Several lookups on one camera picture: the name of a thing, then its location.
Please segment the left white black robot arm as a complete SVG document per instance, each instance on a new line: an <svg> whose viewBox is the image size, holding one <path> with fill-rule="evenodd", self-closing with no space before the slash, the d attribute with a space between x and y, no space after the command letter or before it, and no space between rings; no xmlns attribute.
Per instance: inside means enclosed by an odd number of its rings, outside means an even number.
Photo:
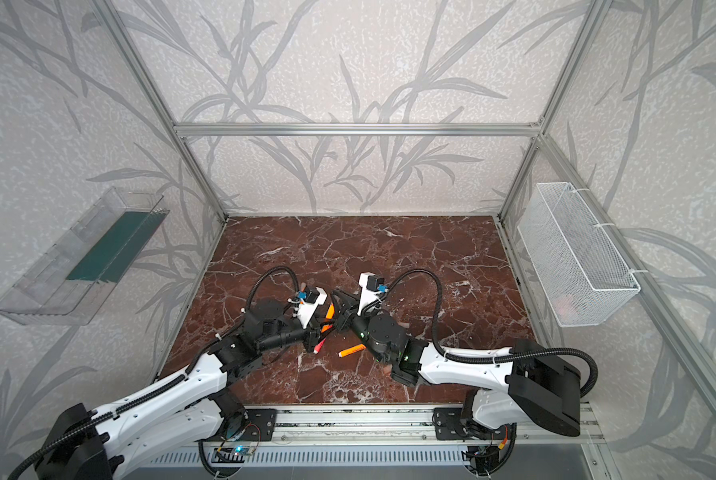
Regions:
<svg viewBox="0 0 716 480"><path fill-rule="evenodd" d="M265 352L321 336L326 297L263 299L240 325L205 345L164 379L92 410L77 404L57 419L33 467L40 479L122 479L150 460L222 427L246 425L230 387L263 363Z"/></svg>

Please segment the orange highlighter pair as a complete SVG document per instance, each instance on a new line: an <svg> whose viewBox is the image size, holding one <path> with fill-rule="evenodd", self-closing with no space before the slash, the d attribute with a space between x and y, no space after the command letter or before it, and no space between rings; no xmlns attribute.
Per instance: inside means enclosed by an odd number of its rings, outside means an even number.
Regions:
<svg viewBox="0 0 716 480"><path fill-rule="evenodd" d="M334 304L331 304L325 315L325 321L322 324L321 332L326 332L333 327L333 317L335 315Z"/></svg>

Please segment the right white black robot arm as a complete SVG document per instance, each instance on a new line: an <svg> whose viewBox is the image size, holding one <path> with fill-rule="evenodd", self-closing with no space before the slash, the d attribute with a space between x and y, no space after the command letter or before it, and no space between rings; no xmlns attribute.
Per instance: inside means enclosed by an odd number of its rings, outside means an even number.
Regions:
<svg viewBox="0 0 716 480"><path fill-rule="evenodd" d="M362 301L339 289L332 298L335 328L352 331L377 362L390 367L395 381L469 386L462 411L467 429L496 431L531 421L558 435L580 435L580 400L589 386L564 358L583 358L582 351L530 340L496 350L437 347L412 336L377 300Z"/></svg>

